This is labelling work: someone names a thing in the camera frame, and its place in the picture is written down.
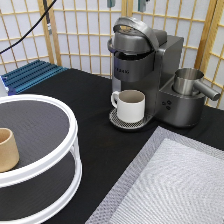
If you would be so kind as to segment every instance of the woven mat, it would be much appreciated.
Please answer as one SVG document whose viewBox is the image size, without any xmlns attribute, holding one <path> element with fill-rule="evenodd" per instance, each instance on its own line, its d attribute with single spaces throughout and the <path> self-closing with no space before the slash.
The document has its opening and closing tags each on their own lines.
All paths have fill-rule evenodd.
<svg viewBox="0 0 224 224">
<path fill-rule="evenodd" d="M 223 160 L 165 139 L 109 223 L 222 223 L 223 170 Z"/>
<path fill-rule="evenodd" d="M 224 153 L 222 151 L 158 127 L 95 212 L 87 220 L 87 224 L 109 223 L 113 213 L 117 210 L 118 206 L 165 138 L 224 160 Z"/>
</svg>

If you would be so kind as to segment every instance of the metal milk frother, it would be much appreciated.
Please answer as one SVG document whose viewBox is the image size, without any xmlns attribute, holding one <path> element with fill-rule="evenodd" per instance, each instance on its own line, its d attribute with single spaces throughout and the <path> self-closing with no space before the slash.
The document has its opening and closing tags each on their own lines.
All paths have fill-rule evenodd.
<svg viewBox="0 0 224 224">
<path fill-rule="evenodd" d="M 194 89 L 196 89 L 213 101 L 220 98 L 220 93 L 202 82 L 204 74 L 200 70 L 182 68 L 178 69 L 175 74 L 173 88 L 177 93 L 185 96 L 192 96 L 194 94 Z"/>
</svg>

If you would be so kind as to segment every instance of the coffee maker drip tray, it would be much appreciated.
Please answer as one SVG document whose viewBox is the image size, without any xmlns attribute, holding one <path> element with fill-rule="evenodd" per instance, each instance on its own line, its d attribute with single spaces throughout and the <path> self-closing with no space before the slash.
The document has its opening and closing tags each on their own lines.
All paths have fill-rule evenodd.
<svg viewBox="0 0 224 224">
<path fill-rule="evenodd" d="M 119 128 L 123 131 L 138 131 L 139 129 L 143 128 L 146 124 L 149 123 L 149 121 L 152 119 L 153 117 L 149 114 L 145 114 L 145 117 L 136 123 L 126 123 L 121 121 L 118 117 L 117 117 L 117 109 L 114 108 L 110 114 L 109 114 L 109 120 L 110 122 L 116 127 Z"/>
</svg>

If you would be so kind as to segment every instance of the white mug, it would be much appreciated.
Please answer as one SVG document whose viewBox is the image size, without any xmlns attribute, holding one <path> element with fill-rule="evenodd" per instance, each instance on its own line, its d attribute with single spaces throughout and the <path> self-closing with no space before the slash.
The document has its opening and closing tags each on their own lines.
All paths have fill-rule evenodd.
<svg viewBox="0 0 224 224">
<path fill-rule="evenodd" d="M 142 92 L 137 90 L 115 91 L 111 95 L 111 102 L 117 108 L 117 117 L 121 121 L 135 123 L 144 118 L 145 95 Z"/>
</svg>

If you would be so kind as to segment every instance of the coffee maker lid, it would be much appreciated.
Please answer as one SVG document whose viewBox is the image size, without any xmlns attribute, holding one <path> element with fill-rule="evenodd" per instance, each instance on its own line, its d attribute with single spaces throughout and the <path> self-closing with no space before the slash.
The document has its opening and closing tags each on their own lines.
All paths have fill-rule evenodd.
<svg viewBox="0 0 224 224">
<path fill-rule="evenodd" d="M 112 45 L 124 53 L 143 54 L 153 51 L 144 35 L 132 28 L 117 31 L 112 38 Z"/>
<path fill-rule="evenodd" d="M 108 42 L 108 49 L 113 53 L 120 51 L 130 54 L 143 54 L 157 51 L 159 46 L 167 41 L 167 33 L 153 30 L 145 23 L 135 18 L 120 17 L 114 27 L 112 40 Z"/>
</svg>

